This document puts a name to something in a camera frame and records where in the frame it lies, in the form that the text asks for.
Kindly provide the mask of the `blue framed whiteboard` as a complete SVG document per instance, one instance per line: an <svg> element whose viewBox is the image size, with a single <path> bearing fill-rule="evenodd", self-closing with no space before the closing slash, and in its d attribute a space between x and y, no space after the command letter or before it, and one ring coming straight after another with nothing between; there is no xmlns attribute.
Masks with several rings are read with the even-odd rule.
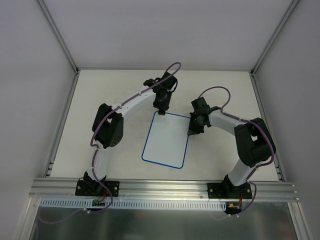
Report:
<svg viewBox="0 0 320 240"><path fill-rule="evenodd" d="M143 147L143 161L173 169L182 169L188 148L188 116L167 112L153 114Z"/></svg>

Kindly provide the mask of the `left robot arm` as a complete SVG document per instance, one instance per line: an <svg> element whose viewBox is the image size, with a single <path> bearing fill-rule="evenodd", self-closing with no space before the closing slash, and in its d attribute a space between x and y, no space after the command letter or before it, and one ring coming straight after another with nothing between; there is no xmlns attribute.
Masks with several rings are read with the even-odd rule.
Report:
<svg viewBox="0 0 320 240"><path fill-rule="evenodd" d="M165 72L162 77L144 81L142 87L131 97L115 105L101 104L97 110L90 140L96 150L90 167L77 182L77 196L114 196L107 184L107 160L111 150L123 138L125 118L137 112L145 104L152 103L160 115L169 109L178 80L173 73Z"/></svg>

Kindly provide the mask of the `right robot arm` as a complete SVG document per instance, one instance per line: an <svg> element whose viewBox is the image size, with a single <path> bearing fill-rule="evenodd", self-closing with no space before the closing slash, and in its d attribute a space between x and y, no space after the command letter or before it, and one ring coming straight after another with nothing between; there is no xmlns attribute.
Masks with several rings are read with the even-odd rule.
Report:
<svg viewBox="0 0 320 240"><path fill-rule="evenodd" d="M244 194L249 178L255 171L273 159L275 144L262 118L246 120L223 111L220 107L210 107L203 97L191 102L188 135L198 135L205 127L222 129L235 137L239 160L223 181L209 194L219 198L236 199Z"/></svg>

